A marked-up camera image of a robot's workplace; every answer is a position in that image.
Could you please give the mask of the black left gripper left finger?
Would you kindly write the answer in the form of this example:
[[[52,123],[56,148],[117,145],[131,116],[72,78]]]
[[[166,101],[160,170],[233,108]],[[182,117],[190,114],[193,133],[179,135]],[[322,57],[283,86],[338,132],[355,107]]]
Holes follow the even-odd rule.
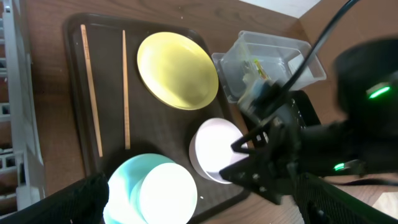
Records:
[[[98,173],[1,219],[1,223],[101,223],[108,200],[108,180]]]

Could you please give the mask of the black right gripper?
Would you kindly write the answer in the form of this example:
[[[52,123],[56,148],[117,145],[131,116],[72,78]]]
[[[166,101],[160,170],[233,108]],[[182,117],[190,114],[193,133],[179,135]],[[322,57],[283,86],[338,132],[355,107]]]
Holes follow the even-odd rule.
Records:
[[[283,196],[294,194],[294,182],[301,175],[346,175],[350,137],[345,123],[306,128],[288,123],[272,129],[270,124],[259,125],[231,145],[234,152],[252,155],[219,173],[224,180],[280,205]]]

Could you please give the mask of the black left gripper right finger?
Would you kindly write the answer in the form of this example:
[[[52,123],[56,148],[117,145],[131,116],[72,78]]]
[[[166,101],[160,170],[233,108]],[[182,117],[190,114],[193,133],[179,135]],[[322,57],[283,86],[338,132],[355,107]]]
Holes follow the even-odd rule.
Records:
[[[295,181],[295,202],[305,223],[397,223],[312,174],[302,174]]]

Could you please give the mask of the pink white bowl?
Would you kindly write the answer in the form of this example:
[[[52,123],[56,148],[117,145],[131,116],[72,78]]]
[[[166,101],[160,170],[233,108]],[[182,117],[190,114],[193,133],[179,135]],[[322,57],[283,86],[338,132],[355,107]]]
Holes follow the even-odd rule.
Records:
[[[231,148],[232,143],[242,136],[241,131],[226,119],[206,120],[190,141],[189,158],[195,171],[205,179],[229,184],[221,177],[220,170],[248,156]]]

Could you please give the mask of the green orange snack wrapper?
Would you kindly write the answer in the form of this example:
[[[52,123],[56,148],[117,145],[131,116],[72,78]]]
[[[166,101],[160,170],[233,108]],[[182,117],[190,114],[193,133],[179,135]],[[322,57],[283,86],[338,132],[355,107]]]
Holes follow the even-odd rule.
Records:
[[[257,71],[258,71],[260,77],[265,79],[265,80],[269,80],[270,78],[269,78],[268,74],[265,72],[265,70],[263,69],[262,65],[258,61],[258,59],[254,60],[254,64],[256,65],[256,68],[257,68]]]

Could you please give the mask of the wooden chopstick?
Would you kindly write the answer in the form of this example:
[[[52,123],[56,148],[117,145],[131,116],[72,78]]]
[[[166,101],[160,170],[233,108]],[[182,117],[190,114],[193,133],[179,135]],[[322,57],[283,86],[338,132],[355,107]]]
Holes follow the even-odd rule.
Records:
[[[126,50],[126,31],[122,32],[122,50],[123,50],[123,99],[124,99],[124,135],[125,149],[131,148],[130,126],[129,126],[129,92],[128,92],[128,70],[127,70],[127,50]]]
[[[96,143],[98,147],[98,154],[100,157],[103,156],[103,147],[101,142],[101,133],[100,133],[100,123],[98,117],[98,107],[96,102],[96,95],[95,95],[95,86],[93,80],[93,71],[91,67],[91,59],[90,59],[90,50],[88,45],[88,36],[86,32],[86,26],[84,24],[80,25],[81,29],[81,38],[83,42],[83,51],[85,56],[85,67],[86,67],[86,76],[88,80],[88,89],[90,94],[90,103],[91,103],[91,111],[93,116],[93,124],[95,129],[95,137]]]

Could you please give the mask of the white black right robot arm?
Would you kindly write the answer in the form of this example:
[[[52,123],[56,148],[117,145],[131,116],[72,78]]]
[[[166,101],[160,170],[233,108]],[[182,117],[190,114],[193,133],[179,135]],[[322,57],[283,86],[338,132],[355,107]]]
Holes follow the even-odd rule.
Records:
[[[241,105],[259,124],[231,146],[246,157],[221,169],[220,176],[279,204],[305,174],[396,172],[397,40],[354,46],[336,58],[334,67],[344,121],[301,127],[290,110],[288,86],[258,80]]]

